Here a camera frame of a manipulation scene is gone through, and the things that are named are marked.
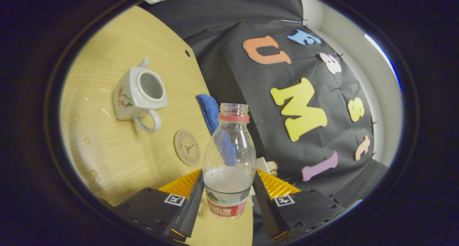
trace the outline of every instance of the wooden table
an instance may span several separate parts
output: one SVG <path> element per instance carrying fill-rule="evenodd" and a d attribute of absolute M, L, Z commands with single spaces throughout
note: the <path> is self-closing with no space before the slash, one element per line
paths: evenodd
<path fill-rule="evenodd" d="M 148 68 L 166 87 L 169 105 L 159 110 L 161 128 L 146 133 L 131 120 L 117 120 L 112 94 L 120 78 L 148 57 Z M 103 27 L 75 58 L 61 100 L 62 138 L 82 181 L 98 198 L 118 205 L 144 187 L 159 187 L 202 167 L 210 133 L 197 94 L 208 94 L 192 49 L 159 19 L 132 7 Z M 143 122 L 148 124 L 148 117 Z M 174 151 L 179 129 L 200 147 L 197 166 Z M 252 207 L 231 221 L 211 216 L 203 193 L 189 245 L 251 245 Z"/>

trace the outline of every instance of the clear plastic bottle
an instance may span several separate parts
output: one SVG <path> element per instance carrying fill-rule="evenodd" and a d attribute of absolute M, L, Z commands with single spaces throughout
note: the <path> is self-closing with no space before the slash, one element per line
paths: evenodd
<path fill-rule="evenodd" d="M 205 150 L 203 177 L 211 213 L 220 219 L 242 215 L 255 177 L 255 147 L 247 123 L 248 105 L 221 104 L 215 130 Z"/>

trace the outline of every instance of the blue towel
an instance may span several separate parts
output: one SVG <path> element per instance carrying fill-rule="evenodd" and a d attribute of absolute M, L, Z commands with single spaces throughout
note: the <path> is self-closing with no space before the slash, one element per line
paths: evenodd
<path fill-rule="evenodd" d="M 199 94 L 196 96 L 196 99 L 200 104 L 205 124 L 212 135 L 219 125 L 218 114 L 220 111 L 218 109 L 218 104 L 212 96 L 206 94 Z"/>
<path fill-rule="evenodd" d="M 205 124 L 212 135 L 220 125 L 218 122 L 218 104 L 215 99 L 206 94 L 199 94 L 196 96 L 204 117 Z M 220 134 L 215 134 L 214 143 L 217 145 L 220 156 L 223 158 L 227 166 L 235 166 L 236 160 L 236 148 L 231 142 L 231 137 L 226 130 L 220 130 Z"/>

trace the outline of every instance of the bottle label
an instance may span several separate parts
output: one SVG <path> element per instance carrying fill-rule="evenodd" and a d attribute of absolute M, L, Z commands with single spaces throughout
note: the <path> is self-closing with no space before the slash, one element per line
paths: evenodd
<path fill-rule="evenodd" d="M 204 187 L 210 211 L 221 217 L 234 217 L 242 213 L 250 193 L 250 187 L 236 193 L 218 192 L 205 184 Z"/>

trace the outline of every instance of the cork coaster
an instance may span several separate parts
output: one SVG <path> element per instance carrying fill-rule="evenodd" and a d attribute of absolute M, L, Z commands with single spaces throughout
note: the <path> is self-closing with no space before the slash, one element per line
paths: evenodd
<path fill-rule="evenodd" d="M 180 129 L 174 135 L 175 153 L 180 160 L 188 165 L 195 166 L 199 162 L 200 152 L 198 143 L 187 130 Z"/>

